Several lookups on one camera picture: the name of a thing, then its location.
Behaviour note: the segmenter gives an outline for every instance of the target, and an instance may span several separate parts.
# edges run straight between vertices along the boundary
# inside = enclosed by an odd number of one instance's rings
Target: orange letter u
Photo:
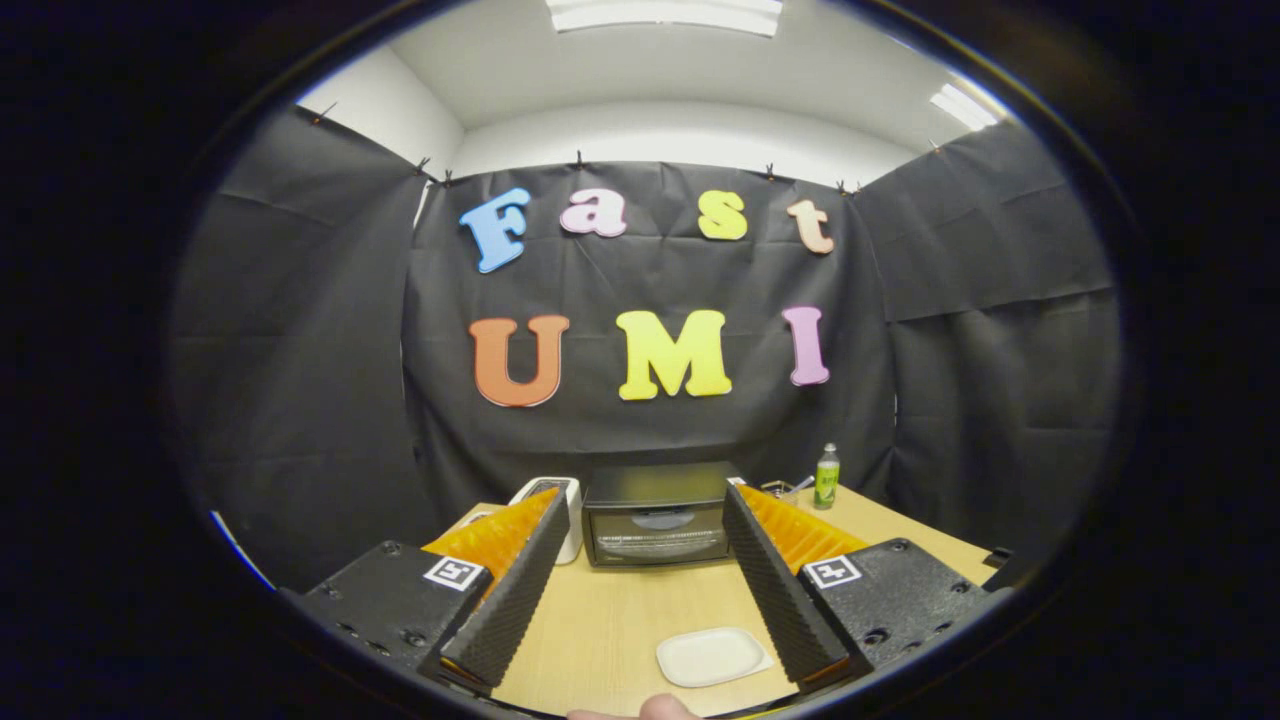
[[[507,374],[507,341],[517,327],[509,318],[471,323],[471,337],[476,338],[476,388],[494,405],[532,407],[547,402],[559,389],[559,341],[568,328],[568,318],[538,315],[529,320],[529,331],[538,338],[538,373],[527,383],[512,382]]]

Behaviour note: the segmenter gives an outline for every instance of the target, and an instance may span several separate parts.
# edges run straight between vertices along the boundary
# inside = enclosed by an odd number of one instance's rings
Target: letter f
[[[471,234],[480,246],[480,272],[490,273],[511,263],[525,251],[525,243],[511,240],[507,233],[525,233],[525,214],[520,208],[508,205],[525,205],[529,202],[529,191],[516,187],[503,192],[498,197],[467,210],[458,218],[458,224],[471,228]],[[499,215],[498,210],[506,210]]]

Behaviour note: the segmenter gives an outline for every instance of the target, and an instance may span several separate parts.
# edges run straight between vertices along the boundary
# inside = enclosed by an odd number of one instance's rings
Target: black curtain
[[[1117,309],[1087,213],[1052,158],[1004,123],[858,193],[726,168],[553,165],[430,188],[372,142],[294,110],[211,199],[180,274],[173,391],[193,488],[278,584],[306,589],[387,537],[428,541],[536,475],[728,459],[797,480],[826,442],[841,482],[986,547],[1042,555],[1087,496],[1108,438]],[[517,260],[480,274],[467,210],[532,200]],[[568,233],[576,190],[627,201],[620,237]],[[749,231],[710,241],[707,190]],[[786,208],[827,213],[829,255]],[[824,384],[795,387],[781,311],[814,305]],[[728,395],[622,401],[618,314],[677,337],[724,314]],[[562,382],[536,407],[480,396],[468,325],[559,314]]]
[[[477,272],[479,249],[460,217],[522,187],[524,254]],[[570,233],[559,224],[570,196],[603,187],[626,199],[620,237]],[[698,200],[732,191],[745,202],[746,237],[713,241],[698,228]],[[836,247],[815,255],[786,208],[812,200]],[[840,447],[844,483],[882,487],[892,439],[893,391],[882,291],[852,205],[823,186],[727,168],[593,163],[488,173],[434,186],[413,240],[404,310],[410,415],[422,441],[424,479],[445,527],[477,501],[502,501],[530,478],[586,479],[612,464],[730,460],[753,480],[797,482],[826,442]],[[796,387],[791,331],[782,310],[822,309],[826,384]],[[630,310],[655,313],[680,336],[694,310],[724,314],[721,331],[728,395],[659,391],[623,401]],[[535,372],[526,322],[570,319],[557,393],[535,407],[499,407],[476,389],[468,325],[511,318],[509,374]]]
[[[301,109],[244,151],[182,268],[172,388],[192,486],[276,584],[429,541],[399,370],[425,178]]]
[[[888,505],[983,547],[1048,552],[1110,439],[1119,310],[1089,217],[1001,123],[870,183],[899,393]]]

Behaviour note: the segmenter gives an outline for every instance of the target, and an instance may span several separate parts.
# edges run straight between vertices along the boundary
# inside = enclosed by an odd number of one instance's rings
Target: wooden table
[[[995,570],[988,551],[900,515],[854,491],[838,488],[828,510],[801,491],[799,506],[876,544],[902,537],[975,584]],[[480,503],[458,520],[499,505]],[[755,635],[773,666],[709,688],[681,688],[658,667],[662,641],[708,628],[737,626]],[[552,571],[520,650],[493,697],[541,712],[585,708],[635,716],[645,698],[669,692],[707,717],[796,692],[787,682],[760,611],[737,562],[686,568],[591,568],[586,551]]]

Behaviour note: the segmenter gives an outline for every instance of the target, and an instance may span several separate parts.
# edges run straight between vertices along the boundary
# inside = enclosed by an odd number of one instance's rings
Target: finger
[[[655,694],[640,706],[639,720],[701,720],[672,694]]]
[[[591,712],[590,710],[570,710],[564,720],[636,720],[635,717],[620,717],[617,715],[605,715],[603,712]]]

